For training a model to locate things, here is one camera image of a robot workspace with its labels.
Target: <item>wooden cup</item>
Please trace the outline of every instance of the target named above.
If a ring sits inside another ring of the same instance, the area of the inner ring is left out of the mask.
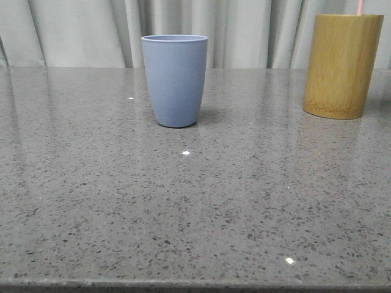
[[[383,15],[317,15],[303,109],[333,119],[362,116]]]

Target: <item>curtain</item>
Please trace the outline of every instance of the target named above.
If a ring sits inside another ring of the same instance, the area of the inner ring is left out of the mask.
[[[208,67],[306,68],[317,13],[357,0],[0,0],[0,67],[143,67],[141,36],[209,37]],[[391,68],[390,0],[375,68]]]

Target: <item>granite countertop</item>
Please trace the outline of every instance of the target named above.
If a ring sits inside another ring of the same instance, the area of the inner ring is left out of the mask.
[[[0,292],[390,292],[391,70],[356,120],[305,74],[207,70],[170,129],[144,70],[0,69]]]

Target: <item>blue cup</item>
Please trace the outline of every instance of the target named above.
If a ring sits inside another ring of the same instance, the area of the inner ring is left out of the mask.
[[[200,112],[208,38],[149,35],[141,40],[156,120],[173,128],[193,125]]]

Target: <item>straw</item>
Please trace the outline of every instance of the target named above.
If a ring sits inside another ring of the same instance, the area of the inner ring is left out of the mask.
[[[364,0],[359,0],[359,3],[357,5],[357,15],[362,15],[364,11]]]

